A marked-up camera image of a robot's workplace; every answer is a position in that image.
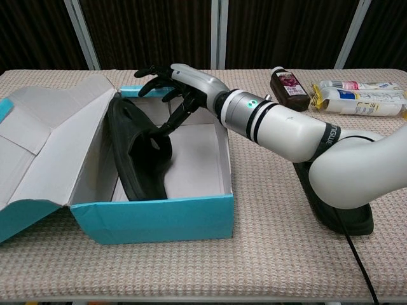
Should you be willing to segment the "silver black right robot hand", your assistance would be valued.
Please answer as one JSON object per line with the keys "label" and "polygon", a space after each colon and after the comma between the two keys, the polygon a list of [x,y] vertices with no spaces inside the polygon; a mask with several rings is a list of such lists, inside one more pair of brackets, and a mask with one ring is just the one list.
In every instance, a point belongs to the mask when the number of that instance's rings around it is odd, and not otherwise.
{"label": "silver black right robot hand", "polygon": [[150,137],[168,136],[177,129],[191,113],[198,108],[206,108],[213,116],[217,116],[216,103],[219,97],[226,95],[230,89],[218,78],[192,68],[186,64],[171,64],[168,67],[151,65],[135,72],[135,78],[147,75],[154,76],[139,91],[138,96],[144,97],[151,90],[172,88],[163,98],[167,103],[176,97],[183,101],[157,130],[150,133]]}

